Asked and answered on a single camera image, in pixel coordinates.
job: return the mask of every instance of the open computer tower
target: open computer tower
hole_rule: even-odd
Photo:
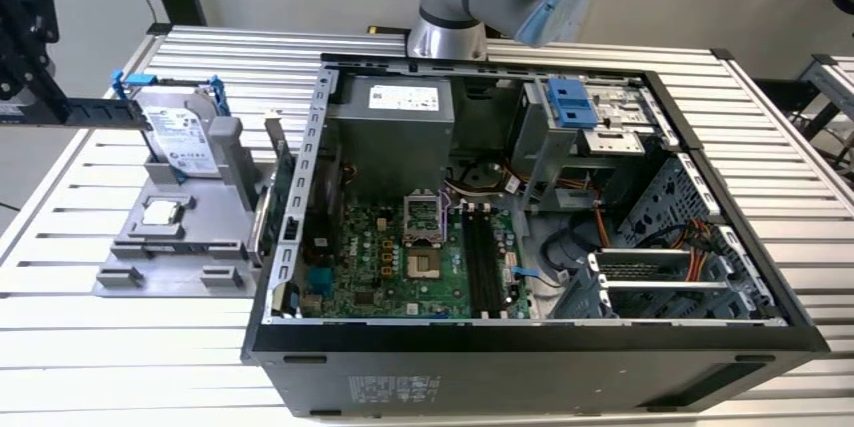
[[[654,72],[322,60],[245,345],[294,415],[698,411],[828,350]]]

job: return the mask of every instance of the power supply label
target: power supply label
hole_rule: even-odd
[[[369,108],[438,112],[440,89],[437,87],[375,85],[371,87]]]

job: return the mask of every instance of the motherboard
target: motherboard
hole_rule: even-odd
[[[403,203],[349,203],[334,265],[309,271],[311,293],[301,303],[306,317],[530,317],[525,278],[513,273],[521,266],[509,212],[481,209],[476,222],[474,211],[442,207],[441,200],[436,205],[444,225],[434,224],[428,202],[413,203],[413,216],[405,216]],[[444,242],[413,242],[407,226],[440,228]],[[486,298],[493,299],[489,310]]]

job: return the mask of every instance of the aluminum table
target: aluminum table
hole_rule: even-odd
[[[263,115],[298,148],[322,52],[403,55],[403,38],[175,27],[126,71],[229,85],[245,145]],[[656,70],[833,354],[698,415],[341,419],[359,425],[854,424],[854,196],[734,61],[708,50],[492,41],[496,61]],[[82,131],[0,239],[0,425],[263,425],[290,419],[239,351],[251,299],[102,299],[98,264],[146,181],[139,133]]]

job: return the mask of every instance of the black mount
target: black mount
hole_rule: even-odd
[[[133,100],[70,99],[51,74],[54,0],[0,0],[0,125],[146,128]]]

